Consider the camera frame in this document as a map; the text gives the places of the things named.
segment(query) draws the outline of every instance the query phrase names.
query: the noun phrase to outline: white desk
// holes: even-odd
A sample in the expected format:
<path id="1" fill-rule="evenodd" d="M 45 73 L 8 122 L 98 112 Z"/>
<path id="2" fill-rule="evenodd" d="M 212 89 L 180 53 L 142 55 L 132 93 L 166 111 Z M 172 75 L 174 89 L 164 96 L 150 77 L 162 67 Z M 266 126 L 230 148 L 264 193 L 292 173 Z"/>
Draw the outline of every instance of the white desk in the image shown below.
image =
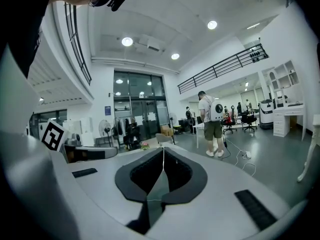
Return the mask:
<path id="1" fill-rule="evenodd" d="M 310 165 L 310 161 L 311 158 L 313 156 L 314 150 L 316 145 L 320 146 L 320 114 L 315 114 L 313 116 L 313 134 L 312 134 L 312 140 L 311 140 L 311 144 L 309 147 L 309 152 L 308 152 L 308 156 L 306 158 L 306 162 L 304 163 L 304 170 L 302 172 L 302 174 L 298 177 L 298 182 L 301 182 L 303 180 L 303 178 L 306 176 L 307 174 L 307 170 L 309 168 Z"/>
<path id="2" fill-rule="evenodd" d="M 304 140 L 307 127 L 307 114 L 304 105 L 278 107 L 273 110 L 273 135 L 285 137 L 290 131 L 290 116 L 303 116 L 302 139 Z"/>
<path id="3" fill-rule="evenodd" d="M 204 129 L 204 127 L 205 127 L 205 124 L 202 122 L 202 123 L 200 123 L 200 124 L 196 124 L 196 125 L 194 125 L 193 126 L 193 129 Z M 199 148 L 199 131 L 197 130 L 196 131 L 196 148 L 198 149 Z"/>

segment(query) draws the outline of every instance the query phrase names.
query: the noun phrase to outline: floor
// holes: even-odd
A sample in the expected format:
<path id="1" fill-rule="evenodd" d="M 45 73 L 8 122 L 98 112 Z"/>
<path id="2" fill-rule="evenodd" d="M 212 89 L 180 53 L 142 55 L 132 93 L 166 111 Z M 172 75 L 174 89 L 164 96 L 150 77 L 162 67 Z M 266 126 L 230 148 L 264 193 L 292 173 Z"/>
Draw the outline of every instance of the floor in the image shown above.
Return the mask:
<path id="1" fill-rule="evenodd" d="M 251 152 L 252 158 L 249 161 L 242 159 L 241 155 L 238 156 L 237 167 L 242 168 L 248 162 L 255 164 L 256 173 L 253 177 L 281 196 L 291 207 L 306 197 L 320 175 L 320 147 L 316 146 L 307 175 L 302 182 L 297 182 L 297 177 L 304 169 L 311 143 L 311 135 L 306 134 L 303 141 L 301 137 L 302 131 L 299 129 L 292 129 L 284 138 L 273 136 L 273 130 L 263 130 L 259 127 L 255 132 L 252 130 L 243 132 L 238 128 L 233 134 L 229 131 L 225 133 L 227 140 L 240 149 Z M 199 130 L 199 148 L 196 136 L 190 132 L 175 135 L 174 138 L 178 146 L 208 157 L 203 130 Z M 229 142 L 227 148 L 231 156 L 223 159 L 223 162 L 234 165 L 239 150 Z M 224 149 L 224 157 L 228 155 L 228 151 Z M 255 171 L 254 166 L 246 165 L 244 171 L 252 175 Z"/>

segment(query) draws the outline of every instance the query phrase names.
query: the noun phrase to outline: glass door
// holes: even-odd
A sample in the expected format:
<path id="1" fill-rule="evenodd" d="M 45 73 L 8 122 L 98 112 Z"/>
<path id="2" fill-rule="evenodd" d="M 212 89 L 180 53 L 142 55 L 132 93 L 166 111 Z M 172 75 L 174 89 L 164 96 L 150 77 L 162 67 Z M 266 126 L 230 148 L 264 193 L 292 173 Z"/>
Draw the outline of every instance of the glass door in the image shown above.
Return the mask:
<path id="1" fill-rule="evenodd" d="M 154 100 L 132 100 L 132 115 L 140 128 L 141 140 L 154 138 L 159 132 Z"/>

